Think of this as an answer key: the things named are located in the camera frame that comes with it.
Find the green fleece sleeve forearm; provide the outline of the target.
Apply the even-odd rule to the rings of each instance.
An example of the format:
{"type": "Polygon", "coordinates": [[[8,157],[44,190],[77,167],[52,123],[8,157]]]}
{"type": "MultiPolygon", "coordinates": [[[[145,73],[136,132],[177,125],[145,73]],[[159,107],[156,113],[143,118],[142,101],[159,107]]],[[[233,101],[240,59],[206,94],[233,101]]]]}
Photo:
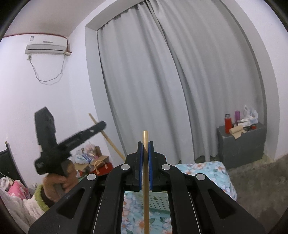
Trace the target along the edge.
{"type": "Polygon", "coordinates": [[[55,202],[46,196],[43,185],[39,185],[30,199],[23,200],[24,212],[28,224],[32,225],[54,204],[55,202]]]}

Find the person's left hand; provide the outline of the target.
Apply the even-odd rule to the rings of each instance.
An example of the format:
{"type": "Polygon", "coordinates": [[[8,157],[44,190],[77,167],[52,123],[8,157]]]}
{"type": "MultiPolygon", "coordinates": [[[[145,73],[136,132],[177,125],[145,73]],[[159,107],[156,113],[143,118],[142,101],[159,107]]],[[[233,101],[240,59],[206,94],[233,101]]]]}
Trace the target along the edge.
{"type": "Polygon", "coordinates": [[[59,201],[63,195],[56,190],[56,186],[60,185],[64,194],[68,193],[78,183],[76,175],[77,171],[70,160],[68,160],[66,176],[48,174],[42,181],[41,196],[43,200],[51,204],[59,201]]]}

